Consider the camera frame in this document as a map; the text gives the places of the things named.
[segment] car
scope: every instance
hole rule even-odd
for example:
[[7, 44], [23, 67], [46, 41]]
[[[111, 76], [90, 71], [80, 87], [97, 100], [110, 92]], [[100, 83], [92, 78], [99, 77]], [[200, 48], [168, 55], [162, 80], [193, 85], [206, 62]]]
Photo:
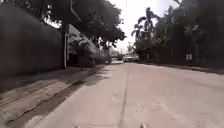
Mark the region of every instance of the car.
[[134, 57], [132, 57], [132, 56], [125, 56], [123, 58], [123, 62], [124, 63], [126, 63], [126, 62], [133, 62], [133, 60], [134, 60]]

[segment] palm tree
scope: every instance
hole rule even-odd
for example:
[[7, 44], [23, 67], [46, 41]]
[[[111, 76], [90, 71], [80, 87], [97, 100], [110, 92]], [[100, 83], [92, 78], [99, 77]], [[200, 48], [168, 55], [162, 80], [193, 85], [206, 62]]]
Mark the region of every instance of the palm tree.
[[142, 16], [138, 19], [138, 24], [141, 24], [142, 21], [145, 21], [144, 23], [144, 29], [147, 31], [150, 27], [153, 27], [152, 18], [156, 18], [157, 20], [160, 19], [159, 16], [155, 15], [150, 8], [146, 9], [146, 16]]
[[177, 4], [181, 4], [181, 2], [179, 0], [173, 0], [174, 2], [176, 2]]
[[132, 31], [131, 33], [131, 36], [134, 36], [135, 34], [135, 38], [136, 40], [139, 39], [141, 37], [141, 30], [143, 29], [143, 26], [142, 25], [139, 25], [139, 24], [135, 24], [134, 25], [134, 31]]

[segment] leaf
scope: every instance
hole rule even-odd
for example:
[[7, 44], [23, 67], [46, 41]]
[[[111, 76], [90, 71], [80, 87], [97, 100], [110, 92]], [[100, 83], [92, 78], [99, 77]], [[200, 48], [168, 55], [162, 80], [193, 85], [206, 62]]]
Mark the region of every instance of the leaf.
[[145, 16], [143, 16], [143, 17], [140, 17], [139, 19], [138, 19], [138, 24], [140, 24], [142, 21], [144, 21], [144, 20], [147, 20], [147, 18], [145, 17]]

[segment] sidewalk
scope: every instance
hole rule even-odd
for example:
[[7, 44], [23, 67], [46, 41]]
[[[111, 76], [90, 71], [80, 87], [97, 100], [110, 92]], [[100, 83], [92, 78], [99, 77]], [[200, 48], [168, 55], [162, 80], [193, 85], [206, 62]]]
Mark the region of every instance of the sidewalk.
[[90, 69], [68, 68], [50, 73], [8, 79], [2, 85], [18, 87], [1, 93], [0, 116], [3, 122], [16, 120], [70, 85], [95, 73]]
[[179, 65], [166, 65], [166, 64], [152, 64], [152, 65], [157, 65], [157, 66], [164, 66], [164, 67], [170, 67], [170, 68], [179, 68], [183, 70], [192, 70], [192, 71], [199, 71], [199, 72], [206, 72], [206, 73], [216, 73], [219, 75], [224, 74], [224, 69], [215, 69], [215, 68], [203, 68], [203, 67], [197, 67], [197, 66], [179, 66]]

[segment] road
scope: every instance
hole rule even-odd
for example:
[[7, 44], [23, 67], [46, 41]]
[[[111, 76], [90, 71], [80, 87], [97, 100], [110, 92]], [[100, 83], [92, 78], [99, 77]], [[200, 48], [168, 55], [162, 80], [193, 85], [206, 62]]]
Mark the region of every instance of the road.
[[116, 64], [87, 78], [35, 128], [224, 128], [223, 108], [222, 75]]

